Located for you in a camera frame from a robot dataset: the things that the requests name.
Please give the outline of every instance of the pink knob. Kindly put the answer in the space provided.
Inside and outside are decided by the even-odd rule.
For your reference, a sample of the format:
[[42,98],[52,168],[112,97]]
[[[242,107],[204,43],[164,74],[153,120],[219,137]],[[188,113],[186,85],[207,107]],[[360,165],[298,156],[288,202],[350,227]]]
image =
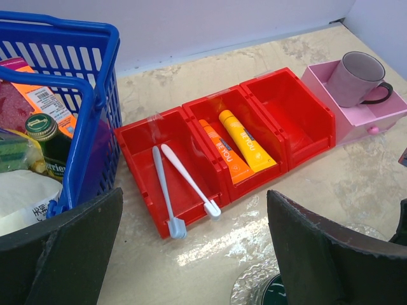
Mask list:
[[379,131],[380,131],[379,127],[377,127],[377,126],[373,126],[373,127],[368,129],[368,133],[370,135],[377,135],[379,133]]

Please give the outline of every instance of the red plastic tray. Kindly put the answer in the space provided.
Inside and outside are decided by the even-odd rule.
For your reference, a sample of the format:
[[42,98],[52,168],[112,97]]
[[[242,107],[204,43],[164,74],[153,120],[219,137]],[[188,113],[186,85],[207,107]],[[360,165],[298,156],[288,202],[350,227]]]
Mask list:
[[[198,122],[206,120],[244,159],[219,121],[219,113],[225,109],[277,162],[236,185]],[[188,102],[161,116],[155,126],[144,119],[115,130],[115,134],[162,238],[169,236],[169,215],[153,161],[154,145],[168,144],[203,193],[221,208],[335,146],[334,114],[289,69]],[[202,200],[163,154],[162,159],[174,215],[187,225],[205,217]]]
[[240,84],[286,140],[289,170],[335,146],[335,116],[284,68]]
[[[127,165],[139,186],[162,238],[169,237],[169,215],[156,173],[152,148],[166,143],[181,160],[202,192],[223,207],[230,203],[224,173],[181,107],[161,113],[151,126],[146,119],[115,130]],[[204,203],[162,153],[174,216],[191,224],[205,217]]]
[[[283,137],[279,131],[267,121],[264,115],[253,106],[252,101],[246,98],[245,95],[247,94],[241,87],[234,86],[228,90],[183,105],[183,109],[190,117],[191,122],[194,124],[202,140],[206,143],[207,147],[223,168],[224,181],[226,182],[226,187],[232,201],[288,171],[287,154]],[[277,162],[273,167],[255,173],[237,185],[233,185],[226,162],[198,122],[200,119],[206,120],[244,160],[236,144],[218,118],[219,114],[225,109],[230,110],[236,116],[250,134],[259,142],[262,148]]]

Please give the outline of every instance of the shopping basket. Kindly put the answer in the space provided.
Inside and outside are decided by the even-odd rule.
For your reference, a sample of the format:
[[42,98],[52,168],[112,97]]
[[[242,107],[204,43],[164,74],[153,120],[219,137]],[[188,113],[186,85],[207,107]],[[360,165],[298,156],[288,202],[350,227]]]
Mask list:
[[0,11],[0,59],[24,57],[37,74],[0,67],[0,79],[50,87],[77,117],[57,202],[47,217],[113,187],[121,126],[114,62],[119,32],[109,24]]

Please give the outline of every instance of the pink drawer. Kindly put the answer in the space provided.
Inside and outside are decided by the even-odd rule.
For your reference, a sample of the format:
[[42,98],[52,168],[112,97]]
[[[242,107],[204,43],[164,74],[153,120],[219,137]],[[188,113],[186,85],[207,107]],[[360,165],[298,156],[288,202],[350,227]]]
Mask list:
[[336,145],[385,132],[407,115],[407,103],[397,92],[381,104],[339,107],[324,86],[338,63],[339,60],[309,65],[301,78],[311,92],[335,113]]

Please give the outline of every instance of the purple mug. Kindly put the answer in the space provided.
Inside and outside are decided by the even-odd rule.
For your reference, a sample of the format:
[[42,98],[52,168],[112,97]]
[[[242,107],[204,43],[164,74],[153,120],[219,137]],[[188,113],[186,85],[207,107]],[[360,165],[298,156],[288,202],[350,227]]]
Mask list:
[[[363,52],[346,53],[329,78],[326,89],[340,107],[353,107],[359,104],[379,104],[393,93],[392,85],[383,81],[383,65]],[[377,87],[387,89],[387,95],[378,100],[364,100],[364,97]]]

